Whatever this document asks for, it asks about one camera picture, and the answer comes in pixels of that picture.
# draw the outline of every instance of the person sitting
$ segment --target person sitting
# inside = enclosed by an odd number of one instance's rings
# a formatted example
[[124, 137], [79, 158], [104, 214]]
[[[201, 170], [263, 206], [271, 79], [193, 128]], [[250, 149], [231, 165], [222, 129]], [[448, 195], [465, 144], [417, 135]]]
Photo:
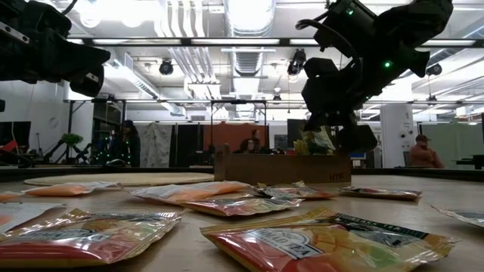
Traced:
[[254, 140], [253, 139], [243, 140], [242, 143], [240, 143], [239, 150], [235, 151], [234, 153], [240, 153], [240, 154], [257, 153]]
[[429, 147], [427, 136], [420, 134], [415, 141], [417, 143], [410, 149], [410, 166], [444, 168], [437, 153]]
[[253, 143], [254, 143], [254, 150], [260, 150], [260, 135], [259, 135], [259, 130], [254, 129], [252, 130], [252, 137], [251, 137]]

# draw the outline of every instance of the camera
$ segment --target camera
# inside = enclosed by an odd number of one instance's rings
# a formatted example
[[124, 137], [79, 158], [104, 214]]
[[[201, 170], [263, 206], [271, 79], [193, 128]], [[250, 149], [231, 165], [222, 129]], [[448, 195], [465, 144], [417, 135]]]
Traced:
[[428, 76], [438, 76], [442, 73], [442, 67], [440, 66], [440, 64], [433, 65], [427, 68], [427, 71], [425, 71], [425, 73]]
[[172, 60], [164, 59], [160, 65], [160, 74], [164, 76], [169, 76], [173, 73]]
[[306, 63], [306, 53], [304, 49], [296, 49], [293, 58], [287, 67], [287, 74], [289, 76], [297, 76], [303, 70], [304, 63]]

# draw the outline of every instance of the orange snack bag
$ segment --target orange snack bag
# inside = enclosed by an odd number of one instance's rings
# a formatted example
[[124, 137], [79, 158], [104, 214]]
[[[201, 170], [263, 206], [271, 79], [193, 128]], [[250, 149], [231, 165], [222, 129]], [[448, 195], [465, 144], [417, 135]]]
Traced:
[[23, 193], [15, 193], [15, 192], [0, 193], [0, 201], [17, 198], [21, 195], [23, 195]]
[[275, 186], [267, 186], [265, 184], [258, 184], [258, 188], [254, 190], [268, 197], [289, 197], [298, 199], [330, 199], [334, 197], [331, 193], [325, 193], [321, 190], [307, 187], [304, 181], [296, 182], [291, 185], [282, 184]]
[[417, 200], [422, 192], [413, 190], [357, 188], [351, 186], [340, 189], [340, 194], [342, 196], [370, 197], [380, 199]]
[[177, 212], [113, 214], [75, 209], [54, 221], [0, 235], [0, 268], [112, 264], [141, 254], [180, 220]]
[[296, 208], [302, 201], [302, 199], [284, 198], [215, 199], [180, 202], [179, 205], [211, 215], [232, 216], [254, 215]]
[[444, 258], [456, 242], [322, 207], [302, 216], [200, 230], [252, 272], [404, 272]]
[[65, 183], [50, 187], [35, 188], [25, 190], [24, 193], [29, 196], [77, 196], [80, 194], [91, 193], [98, 188], [122, 187], [121, 184], [113, 182], [85, 182], [85, 183]]
[[144, 199], [177, 204], [179, 201], [205, 199], [209, 196], [237, 192], [248, 186], [248, 184], [238, 181], [214, 181], [199, 184], [148, 187], [135, 190], [131, 194]]

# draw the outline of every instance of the round wooden board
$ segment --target round wooden board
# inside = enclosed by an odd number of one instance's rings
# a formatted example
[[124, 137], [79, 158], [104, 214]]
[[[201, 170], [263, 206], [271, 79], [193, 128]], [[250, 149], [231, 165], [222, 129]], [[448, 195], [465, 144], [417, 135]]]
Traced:
[[67, 182], [106, 181], [121, 183], [123, 186], [160, 186], [169, 184], [193, 184], [213, 181], [213, 175], [204, 173], [131, 173], [98, 175], [64, 175], [58, 177], [33, 178], [25, 184], [52, 186]]

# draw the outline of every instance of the person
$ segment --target person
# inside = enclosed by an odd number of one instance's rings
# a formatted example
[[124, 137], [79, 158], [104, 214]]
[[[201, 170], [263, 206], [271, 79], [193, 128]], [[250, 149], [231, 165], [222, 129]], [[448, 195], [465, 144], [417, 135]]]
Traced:
[[427, 136], [420, 134], [415, 141], [417, 143], [410, 149], [410, 166], [444, 168], [437, 153], [429, 147]]
[[251, 154], [256, 153], [256, 144], [253, 139], [245, 139], [240, 143], [239, 150], [234, 153]]
[[252, 141], [254, 143], [254, 150], [260, 150], [260, 136], [259, 130], [254, 129], [252, 130]]
[[126, 120], [123, 123], [123, 137], [121, 141], [121, 156], [122, 159], [131, 167], [140, 166], [141, 141], [138, 135], [138, 130], [131, 120]]

